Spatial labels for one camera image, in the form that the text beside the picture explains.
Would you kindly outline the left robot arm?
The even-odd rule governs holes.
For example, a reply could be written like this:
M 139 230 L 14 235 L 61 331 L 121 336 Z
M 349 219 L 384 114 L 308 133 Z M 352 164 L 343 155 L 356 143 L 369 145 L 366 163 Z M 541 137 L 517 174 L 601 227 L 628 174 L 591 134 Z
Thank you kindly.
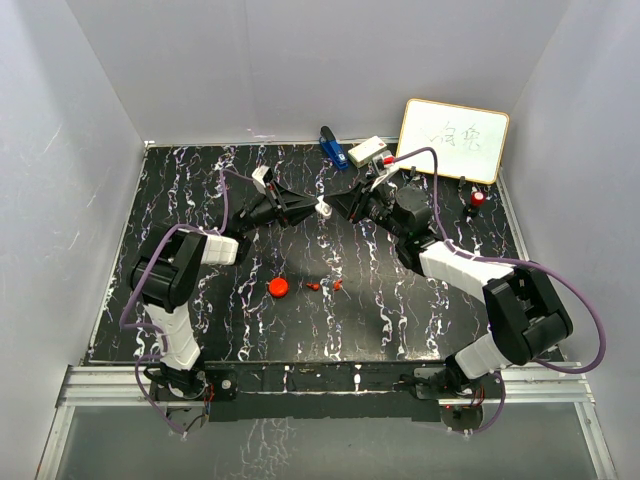
M 231 266 L 247 256 L 247 234 L 276 223 L 296 226 L 307 217 L 331 216 L 323 197 L 290 191 L 275 181 L 258 188 L 257 196 L 227 219 L 222 233 L 187 226 L 155 225 L 132 265 L 132 299 L 140 300 L 160 343 L 159 372 L 147 377 L 178 397 L 194 399 L 205 390 L 201 349 L 193 333 L 188 301 L 203 265 Z

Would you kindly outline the white earbud charging case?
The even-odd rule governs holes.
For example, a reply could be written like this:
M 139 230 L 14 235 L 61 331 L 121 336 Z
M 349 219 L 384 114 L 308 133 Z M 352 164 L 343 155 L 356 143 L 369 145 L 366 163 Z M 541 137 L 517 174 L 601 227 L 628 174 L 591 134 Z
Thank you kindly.
M 324 219 L 329 219 L 332 215 L 332 207 L 325 201 L 323 195 L 318 196 L 316 200 L 315 210 L 318 215 Z

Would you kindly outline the red earbud charging case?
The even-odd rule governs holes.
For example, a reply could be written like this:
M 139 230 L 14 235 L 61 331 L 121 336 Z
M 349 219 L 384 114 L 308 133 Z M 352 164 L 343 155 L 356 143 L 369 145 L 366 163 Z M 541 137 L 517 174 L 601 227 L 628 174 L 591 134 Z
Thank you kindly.
M 268 291 L 274 298 L 283 298 L 289 292 L 289 283 L 282 277 L 273 278 L 268 284 Z

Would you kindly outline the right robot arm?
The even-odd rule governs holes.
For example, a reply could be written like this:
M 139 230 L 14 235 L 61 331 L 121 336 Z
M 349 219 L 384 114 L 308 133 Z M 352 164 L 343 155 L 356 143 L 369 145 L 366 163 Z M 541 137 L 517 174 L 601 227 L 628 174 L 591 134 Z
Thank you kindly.
M 544 272 L 478 262 L 468 252 L 455 254 L 431 226 L 433 213 L 424 191 L 407 186 L 391 192 L 384 185 L 360 181 L 325 201 L 352 223 L 368 219 L 394 235 L 405 268 L 441 280 L 486 308 L 489 333 L 449 355 L 443 370 L 427 378 L 408 376 L 406 382 L 466 397 L 480 387 L 483 376 L 522 366 L 572 333 L 572 321 Z

